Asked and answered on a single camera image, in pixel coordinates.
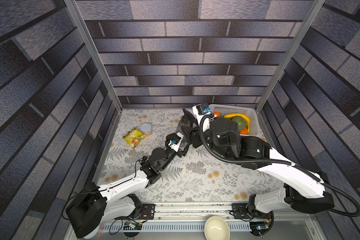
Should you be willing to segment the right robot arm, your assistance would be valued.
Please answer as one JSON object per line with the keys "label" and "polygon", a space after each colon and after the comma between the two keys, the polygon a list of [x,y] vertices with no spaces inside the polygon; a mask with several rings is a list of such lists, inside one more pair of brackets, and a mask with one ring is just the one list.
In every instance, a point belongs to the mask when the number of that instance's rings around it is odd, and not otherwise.
{"label": "right robot arm", "polygon": [[258,137],[242,137],[239,126],[225,118],[213,115],[207,104],[193,106],[185,111],[198,129],[187,128],[187,140],[194,143],[194,135],[216,159],[227,164],[266,173],[284,185],[276,191],[249,198],[247,214],[266,217],[274,210],[291,207],[306,214],[333,210],[333,196],[326,192],[328,183],[318,173],[310,172],[281,155]]}

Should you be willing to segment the black spray nozzle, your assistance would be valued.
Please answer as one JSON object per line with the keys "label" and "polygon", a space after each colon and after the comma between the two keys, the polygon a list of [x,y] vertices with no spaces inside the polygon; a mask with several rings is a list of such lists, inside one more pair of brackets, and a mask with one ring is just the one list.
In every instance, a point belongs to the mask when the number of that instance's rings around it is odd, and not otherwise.
{"label": "black spray nozzle", "polygon": [[195,118],[195,116],[186,110],[185,108],[182,109],[184,115],[182,116],[181,123],[185,125],[186,127],[193,127],[193,125],[198,126],[198,120]]}

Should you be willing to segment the grey spray bottle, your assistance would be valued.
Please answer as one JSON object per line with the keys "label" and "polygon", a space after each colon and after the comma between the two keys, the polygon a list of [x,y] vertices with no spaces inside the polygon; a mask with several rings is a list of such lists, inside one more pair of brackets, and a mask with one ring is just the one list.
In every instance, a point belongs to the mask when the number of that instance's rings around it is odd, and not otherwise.
{"label": "grey spray bottle", "polygon": [[185,127],[193,127],[193,122],[189,119],[188,116],[183,115],[181,120],[178,122],[177,128],[176,128],[176,132],[181,133],[184,137],[181,141],[180,147],[184,148],[187,144],[188,144],[188,140],[186,139],[186,132],[185,132]]}

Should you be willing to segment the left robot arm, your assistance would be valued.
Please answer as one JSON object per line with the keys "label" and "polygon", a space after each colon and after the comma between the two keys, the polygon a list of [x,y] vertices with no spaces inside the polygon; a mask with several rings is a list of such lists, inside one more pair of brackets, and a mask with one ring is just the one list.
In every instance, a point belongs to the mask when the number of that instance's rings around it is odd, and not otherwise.
{"label": "left robot arm", "polygon": [[91,182],[81,192],[68,200],[65,208],[75,235],[78,239],[90,239],[100,228],[100,224],[112,219],[135,219],[142,211],[142,204],[134,194],[138,190],[153,185],[175,157],[188,153],[189,145],[180,149],[179,145],[155,148],[149,156],[137,162],[139,169],[121,180],[97,186]]}

